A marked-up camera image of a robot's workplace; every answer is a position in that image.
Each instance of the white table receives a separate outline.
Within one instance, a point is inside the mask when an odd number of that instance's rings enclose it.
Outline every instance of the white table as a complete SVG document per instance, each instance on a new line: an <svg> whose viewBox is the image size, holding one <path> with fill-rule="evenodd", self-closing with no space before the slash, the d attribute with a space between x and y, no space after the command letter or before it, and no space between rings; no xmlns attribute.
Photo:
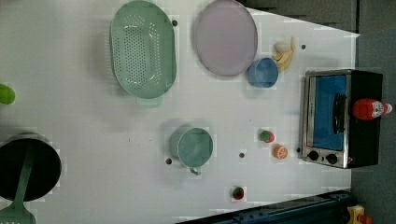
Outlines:
<svg viewBox="0 0 396 224"><path fill-rule="evenodd" d="M179 26L177 82L154 108L137 105L111 73L109 25L126 1L0 2L0 81L17 95L13 105L0 105L0 141L20 131L43 134L64 165L53 194L27 203L37 223L173 223L350 188L349 170L302 161L295 149L305 71L353 68L357 36L250 10L257 59L291 36L297 49L272 89L253 89L244 75L213 75L194 52L191 26L210 2L156 1ZM166 139L185 123L215 139L200 176L176 160L165 164ZM258 141L260 128L289 149L285 160ZM244 202L231 201L234 185L247 188Z"/></svg>

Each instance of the green handle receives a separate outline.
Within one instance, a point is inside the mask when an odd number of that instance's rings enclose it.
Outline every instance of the green handle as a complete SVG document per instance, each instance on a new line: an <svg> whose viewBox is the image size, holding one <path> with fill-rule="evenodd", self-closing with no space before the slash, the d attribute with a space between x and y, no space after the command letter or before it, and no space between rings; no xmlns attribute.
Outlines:
<svg viewBox="0 0 396 224"><path fill-rule="evenodd" d="M27 190L27 184L29 183L30 173L32 173L34 157L34 150L31 148L27 148L25 158L23 160L20 181L17 187L17 193L15 194L14 202L12 203L12 205L17 209L23 208L23 200Z"/></svg>
<svg viewBox="0 0 396 224"><path fill-rule="evenodd" d="M15 100L15 91L10 87L0 84L0 103L10 105Z"/></svg>
<svg viewBox="0 0 396 224"><path fill-rule="evenodd" d="M190 168L190 171L195 174L195 175L200 175L201 174L201 167L198 168Z"/></svg>

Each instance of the small red item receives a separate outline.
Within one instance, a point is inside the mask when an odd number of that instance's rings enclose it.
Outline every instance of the small red item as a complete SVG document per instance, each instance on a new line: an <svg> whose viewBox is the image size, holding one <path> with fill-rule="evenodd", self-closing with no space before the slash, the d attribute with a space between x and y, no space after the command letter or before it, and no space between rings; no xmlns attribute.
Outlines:
<svg viewBox="0 0 396 224"><path fill-rule="evenodd" d="M361 224L373 224L373 219L371 217L367 217L365 215L358 216L358 221Z"/></svg>
<svg viewBox="0 0 396 224"><path fill-rule="evenodd" d="M392 106L373 99L361 99L353 105L352 111L356 118L369 120L390 113Z"/></svg>
<svg viewBox="0 0 396 224"><path fill-rule="evenodd" d="M275 136L270 131L262 131L260 133L260 140L264 141L265 143L272 143L275 140Z"/></svg>
<svg viewBox="0 0 396 224"><path fill-rule="evenodd" d="M241 200L241 199L244 198L244 196L245 196L244 189L236 188L236 189L233 190L233 198L235 200Z"/></svg>

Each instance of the round plate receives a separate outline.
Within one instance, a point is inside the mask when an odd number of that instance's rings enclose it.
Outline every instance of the round plate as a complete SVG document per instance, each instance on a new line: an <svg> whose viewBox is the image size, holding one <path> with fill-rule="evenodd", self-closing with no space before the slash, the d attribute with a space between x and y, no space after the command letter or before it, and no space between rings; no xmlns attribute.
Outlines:
<svg viewBox="0 0 396 224"><path fill-rule="evenodd" d="M35 158L24 201L30 202L43 197L58 182L62 171L61 160L50 145L30 138L11 141L0 148L1 197L14 200L28 147L35 150Z"/></svg>
<svg viewBox="0 0 396 224"><path fill-rule="evenodd" d="M195 30L195 45L202 63L213 73L241 74L256 55L256 24L238 2L218 0L202 12Z"/></svg>

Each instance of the small blue bowl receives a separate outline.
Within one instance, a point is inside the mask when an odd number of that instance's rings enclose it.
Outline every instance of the small blue bowl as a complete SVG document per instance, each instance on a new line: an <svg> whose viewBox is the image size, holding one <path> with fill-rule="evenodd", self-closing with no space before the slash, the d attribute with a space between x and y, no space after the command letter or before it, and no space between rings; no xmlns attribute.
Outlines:
<svg viewBox="0 0 396 224"><path fill-rule="evenodd" d="M274 60L263 58L255 61L247 70L250 85L258 88L270 88L277 81L278 71Z"/></svg>

